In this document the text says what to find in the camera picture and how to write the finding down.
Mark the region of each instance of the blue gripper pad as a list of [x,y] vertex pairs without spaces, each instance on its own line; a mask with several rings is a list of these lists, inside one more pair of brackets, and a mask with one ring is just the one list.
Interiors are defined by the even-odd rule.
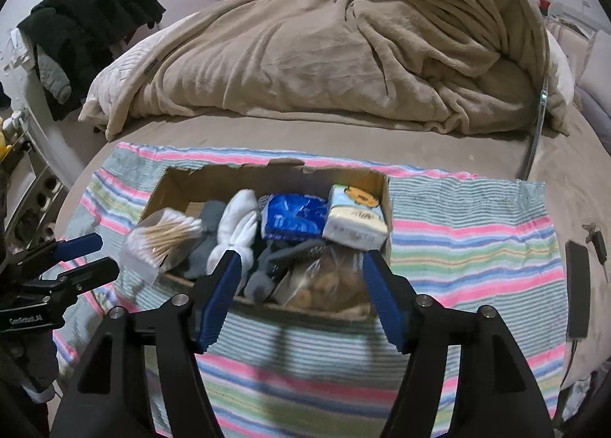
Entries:
[[73,261],[102,248],[102,237],[97,233],[86,234],[65,242],[58,242],[53,258],[60,262]]
[[[224,261],[221,259],[219,266],[222,267],[223,264]],[[203,352],[206,352],[210,345],[215,344],[219,339],[227,312],[233,302],[233,296],[242,277],[242,261],[239,254],[233,254],[224,272],[215,269],[213,274],[217,273],[222,274],[221,279],[216,284],[212,297],[202,309],[199,346]]]
[[406,353],[406,327],[416,297],[407,279],[393,275],[381,253],[371,250],[363,259],[363,279],[375,307],[386,339],[402,354]]

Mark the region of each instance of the striped towel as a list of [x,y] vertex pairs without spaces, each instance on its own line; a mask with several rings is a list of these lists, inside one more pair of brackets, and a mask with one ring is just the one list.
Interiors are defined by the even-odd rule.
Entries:
[[[532,368],[550,413],[563,369],[567,297],[554,227],[542,183],[496,181],[468,173],[381,165],[294,152],[175,149],[119,143],[93,176],[67,238],[99,233],[101,252],[117,258],[124,235],[139,221],[169,166],[265,164],[299,158],[308,166],[372,168],[389,176],[394,273],[446,307],[496,307]],[[48,273],[85,263],[78,259]],[[153,286],[130,270],[87,293],[54,334],[63,382],[100,319],[111,307],[153,309],[176,290]],[[160,397],[154,349],[146,351],[154,421],[169,426]],[[406,357],[386,341],[376,319],[329,321],[279,316],[234,306],[218,342],[197,363],[227,437],[375,437],[389,414]],[[448,352],[434,436],[447,431],[456,393],[459,350]]]

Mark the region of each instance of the gray sock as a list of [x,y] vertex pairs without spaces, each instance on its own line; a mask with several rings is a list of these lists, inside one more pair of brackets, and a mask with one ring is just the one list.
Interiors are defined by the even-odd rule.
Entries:
[[325,244],[322,239],[306,240],[295,246],[271,242],[259,257],[259,268],[248,280],[244,297],[255,304],[263,303],[270,298],[293,262],[319,258]]
[[202,242],[195,247],[193,252],[176,266],[172,273],[186,280],[196,280],[206,274],[206,264],[212,250],[218,245],[216,233],[219,229],[221,217],[227,204],[218,200],[211,200],[204,204],[199,218],[202,220],[206,231],[202,236]]

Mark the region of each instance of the plastic bag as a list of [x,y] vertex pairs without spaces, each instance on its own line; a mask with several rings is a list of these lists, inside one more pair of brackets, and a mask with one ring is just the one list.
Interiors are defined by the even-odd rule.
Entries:
[[152,213],[133,228],[119,252],[119,266],[136,272],[146,284],[176,267],[199,244],[204,226],[201,219],[178,210]]
[[325,198],[313,195],[267,195],[259,199],[261,238],[305,241],[320,238],[327,218]]
[[337,244],[327,245],[320,259],[294,264],[272,299],[287,307],[324,312],[369,306],[362,268],[362,252]]

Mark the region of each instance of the cotton swab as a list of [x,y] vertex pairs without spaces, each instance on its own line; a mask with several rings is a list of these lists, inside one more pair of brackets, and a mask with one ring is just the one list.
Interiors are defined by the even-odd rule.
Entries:
[[188,217],[178,210],[164,209],[156,224],[133,229],[124,247],[132,257],[160,267],[174,247],[203,232],[201,219]]

